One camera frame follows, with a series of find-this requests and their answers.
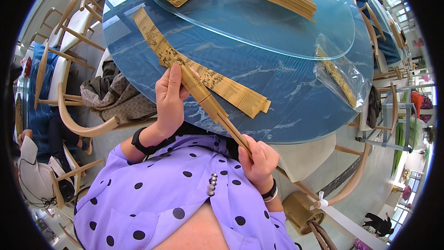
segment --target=orange object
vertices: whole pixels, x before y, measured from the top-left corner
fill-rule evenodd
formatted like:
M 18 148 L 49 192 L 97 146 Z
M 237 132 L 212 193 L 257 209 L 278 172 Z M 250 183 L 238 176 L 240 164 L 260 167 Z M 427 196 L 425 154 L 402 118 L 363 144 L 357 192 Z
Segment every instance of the orange object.
M 419 114 L 421 113 L 421 103 L 424 101 L 424 98 L 418 92 L 412 92 L 412 103 L 414 103 L 416 107 L 416 117 L 419 118 Z

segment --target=black wristband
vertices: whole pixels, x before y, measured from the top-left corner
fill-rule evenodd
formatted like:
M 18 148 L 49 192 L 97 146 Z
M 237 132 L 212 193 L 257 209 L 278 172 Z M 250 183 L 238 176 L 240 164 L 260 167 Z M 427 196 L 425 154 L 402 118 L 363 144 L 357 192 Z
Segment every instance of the black wristband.
M 165 146 L 168 146 L 169 144 L 176 141 L 176 137 L 173 135 L 167 139 L 164 139 L 162 142 L 160 142 L 156 146 L 144 147 L 139 141 L 140 133 L 144 129 L 146 129 L 146 127 L 143 127 L 141 129 L 137 130 L 136 133 L 134 133 L 133 140 L 131 141 L 131 144 L 134 145 L 136 147 L 136 149 L 138 149 L 139 151 L 141 151 L 143 154 L 145 154 L 147 156 L 154 154 L 155 152 L 157 152 L 157 150 L 159 150 Z
M 265 198 L 268 198 L 268 197 L 273 197 L 275 192 L 276 192 L 276 180 L 273 179 L 273 187 L 267 193 L 261 194 L 262 199 L 265 199 Z

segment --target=shoe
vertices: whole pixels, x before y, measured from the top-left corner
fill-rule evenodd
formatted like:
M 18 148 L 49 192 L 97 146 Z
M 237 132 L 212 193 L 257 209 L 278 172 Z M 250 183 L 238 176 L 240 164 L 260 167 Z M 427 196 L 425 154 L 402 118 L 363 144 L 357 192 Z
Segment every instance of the shoe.
M 87 145 L 86 149 L 84 149 L 83 151 L 87 154 L 91 154 L 92 153 L 92 138 L 91 137 L 82 137 L 82 142 L 85 142 L 85 144 Z

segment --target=white ribbon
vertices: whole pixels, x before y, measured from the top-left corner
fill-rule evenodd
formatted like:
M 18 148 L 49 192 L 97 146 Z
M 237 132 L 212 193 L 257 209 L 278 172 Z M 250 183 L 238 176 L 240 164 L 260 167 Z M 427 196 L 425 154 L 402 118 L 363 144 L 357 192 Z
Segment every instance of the white ribbon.
M 326 208 L 329 206 L 329 202 L 327 200 L 324 200 L 324 192 L 323 191 L 319 192 L 319 201 L 316 201 L 316 202 L 321 203 L 321 206 L 319 207 L 319 209 L 323 209 L 323 208 Z

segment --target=silver bracelet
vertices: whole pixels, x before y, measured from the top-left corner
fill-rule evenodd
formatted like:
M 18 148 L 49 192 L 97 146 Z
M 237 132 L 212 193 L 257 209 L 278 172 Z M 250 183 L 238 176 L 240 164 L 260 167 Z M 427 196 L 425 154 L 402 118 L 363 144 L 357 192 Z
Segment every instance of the silver bracelet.
M 268 201 L 264 201 L 264 203 L 268 203 L 268 202 L 271 202 L 271 201 L 273 201 L 274 200 L 274 198 L 276 198 L 276 196 L 278 195 L 278 188 L 276 187 L 276 191 L 275 191 L 275 193 L 274 193 L 274 195 L 273 195 L 273 197 L 271 198 L 271 199 L 269 199 Z

